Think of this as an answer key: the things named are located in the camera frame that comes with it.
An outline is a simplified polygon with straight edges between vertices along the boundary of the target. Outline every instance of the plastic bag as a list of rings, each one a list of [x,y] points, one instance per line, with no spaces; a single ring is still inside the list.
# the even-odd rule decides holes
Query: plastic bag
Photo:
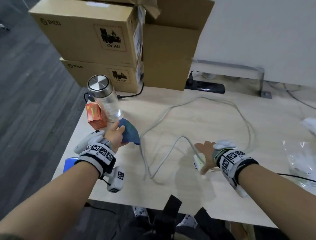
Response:
[[[290,174],[316,180],[316,144],[310,142],[283,141],[289,161]],[[305,190],[316,195],[316,183],[300,178],[291,178]]]

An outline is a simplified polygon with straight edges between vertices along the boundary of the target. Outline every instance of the orange box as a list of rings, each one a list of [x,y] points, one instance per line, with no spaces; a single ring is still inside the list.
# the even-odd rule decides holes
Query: orange box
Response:
[[[95,130],[107,127],[106,114],[101,112],[101,109],[97,103],[86,104],[88,123]]]

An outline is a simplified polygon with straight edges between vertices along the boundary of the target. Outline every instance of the white cable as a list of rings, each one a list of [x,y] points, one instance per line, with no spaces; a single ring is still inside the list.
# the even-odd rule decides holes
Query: white cable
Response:
[[[147,159],[146,159],[146,156],[145,156],[145,153],[144,153],[144,150],[142,148],[142,139],[144,137],[144,135],[149,132],[150,130],[152,130],[155,126],[157,126],[163,119],[164,117],[166,116],[166,114],[173,108],[175,107],[179,107],[179,106],[183,106],[183,105],[186,105],[190,102],[193,102],[195,99],[198,99],[198,98],[205,98],[205,99],[208,99],[208,100],[211,100],[211,101],[215,101],[215,102],[219,102],[219,103],[223,103],[223,104],[228,104],[232,107],[234,107],[238,113],[240,114],[241,118],[243,119],[246,127],[247,127],[247,131],[248,131],[248,144],[247,144],[247,147],[246,149],[244,150],[244,152],[246,153],[249,153],[253,150],[253,148],[256,146],[256,132],[255,132],[255,129],[254,127],[251,125],[251,123],[245,119],[245,117],[242,115],[242,113],[240,112],[239,108],[237,107],[237,105],[231,101],[228,101],[228,100],[224,100],[224,99],[216,99],[216,98],[208,98],[208,97],[195,97],[185,103],[181,103],[181,104],[178,104],[178,105],[174,105],[174,106],[171,106],[171,107],[168,107],[166,110],[164,110],[161,115],[157,118],[157,120],[149,127],[147,128],[141,135],[140,135],[140,145],[139,145],[139,149],[140,149],[140,152],[141,152],[141,155],[142,155],[142,158],[143,158],[143,162],[144,162],[144,165],[145,165],[145,177],[146,175],[148,175],[151,179],[155,177],[156,173],[158,172],[158,170],[160,169],[160,167],[163,165],[163,163],[166,161],[167,157],[169,156],[169,154],[171,153],[172,149],[174,148],[174,146],[176,145],[177,141],[180,139],[180,138],[185,138],[186,140],[188,140],[189,144],[191,145],[194,153],[197,155],[197,157],[200,159],[200,161],[202,163],[205,164],[205,162],[203,161],[203,159],[199,156],[198,154],[198,151],[196,150],[196,148],[194,147],[194,145],[192,144],[192,142],[186,137],[186,136],[180,136],[177,138],[177,140],[174,142],[174,144],[172,145],[172,147],[170,148],[168,154],[163,158],[163,160],[161,161],[161,163],[159,164],[158,168],[155,170],[154,174],[152,174],[150,172],[150,169],[149,169],[149,166],[148,166],[148,162],[147,162]],[[252,137],[251,137],[251,130],[253,131],[253,134],[254,134],[254,138],[253,138],[253,142],[252,142]]]

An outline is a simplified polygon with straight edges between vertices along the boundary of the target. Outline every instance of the blue cloth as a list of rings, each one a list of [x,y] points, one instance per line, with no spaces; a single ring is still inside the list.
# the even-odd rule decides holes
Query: blue cloth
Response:
[[[78,160],[78,157],[66,158],[63,173],[69,170],[75,165],[75,161]]]
[[[119,126],[125,126],[125,131],[123,132],[122,142],[133,142],[136,145],[140,144],[139,134],[137,129],[127,121],[125,118],[120,119]]]

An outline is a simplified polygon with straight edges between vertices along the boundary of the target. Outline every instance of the battery warning label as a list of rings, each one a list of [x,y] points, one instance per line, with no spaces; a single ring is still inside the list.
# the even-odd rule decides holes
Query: battery warning label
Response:
[[[130,74],[127,70],[120,70],[120,69],[111,69],[108,68],[111,76],[112,76],[112,80],[115,83],[126,83],[126,84],[130,84],[131,83],[131,79],[130,79]]]
[[[94,24],[102,49],[126,52],[122,27]]]

